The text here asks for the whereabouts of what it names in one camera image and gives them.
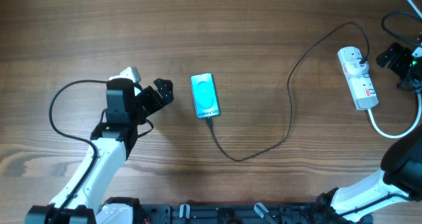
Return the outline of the blue Galaxy smartphone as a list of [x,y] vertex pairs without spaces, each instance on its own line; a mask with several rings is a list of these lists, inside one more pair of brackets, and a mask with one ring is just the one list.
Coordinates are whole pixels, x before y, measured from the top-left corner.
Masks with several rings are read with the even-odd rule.
[[220,107],[212,73],[191,76],[195,113],[199,119],[220,115]]

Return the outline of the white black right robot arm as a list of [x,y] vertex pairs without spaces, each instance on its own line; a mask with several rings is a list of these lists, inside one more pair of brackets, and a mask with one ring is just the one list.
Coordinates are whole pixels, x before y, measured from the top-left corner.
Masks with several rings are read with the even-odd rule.
[[[376,62],[400,77],[398,88],[421,97],[421,42],[415,50],[393,43]],[[421,200],[421,124],[415,121],[385,153],[380,169],[363,180],[322,193],[309,206],[309,223],[372,223],[371,213]]]

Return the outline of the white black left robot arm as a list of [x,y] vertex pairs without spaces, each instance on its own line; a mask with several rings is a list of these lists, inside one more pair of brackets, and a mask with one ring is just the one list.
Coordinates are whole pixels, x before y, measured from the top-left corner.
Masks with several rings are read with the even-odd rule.
[[25,223],[151,223],[139,199],[103,197],[142,137],[138,126],[173,101],[173,83],[158,78],[154,87],[141,88],[129,78],[114,78],[104,84],[107,107],[86,141],[86,156],[48,205],[30,208]]

